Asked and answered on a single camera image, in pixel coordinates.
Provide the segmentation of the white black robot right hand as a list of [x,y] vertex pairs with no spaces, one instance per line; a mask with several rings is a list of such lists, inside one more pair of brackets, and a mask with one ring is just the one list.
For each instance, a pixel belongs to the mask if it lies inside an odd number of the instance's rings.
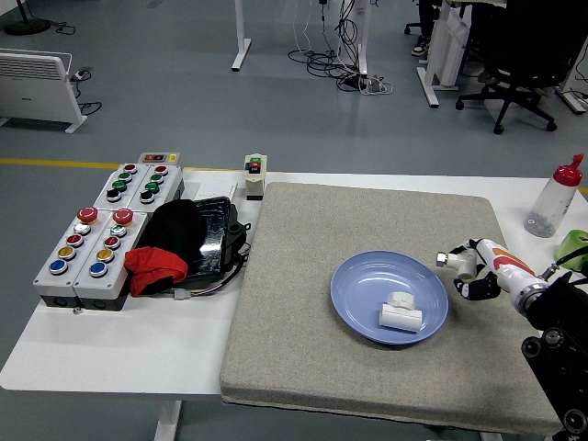
[[436,265],[457,272],[454,285],[466,300],[494,299],[503,290],[520,313],[548,287],[525,262],[490,239],[469,239],[448,254],[438,253]]

